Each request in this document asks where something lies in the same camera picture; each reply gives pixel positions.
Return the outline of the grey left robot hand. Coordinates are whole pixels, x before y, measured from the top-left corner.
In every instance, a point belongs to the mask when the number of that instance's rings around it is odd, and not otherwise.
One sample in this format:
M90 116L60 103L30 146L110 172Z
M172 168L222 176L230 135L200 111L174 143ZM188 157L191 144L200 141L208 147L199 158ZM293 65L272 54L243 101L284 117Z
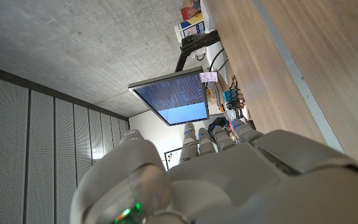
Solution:
M358 223L358 162L288 131L231 128L239 143L186 123L170 169L129 130L82 178L70 222Z

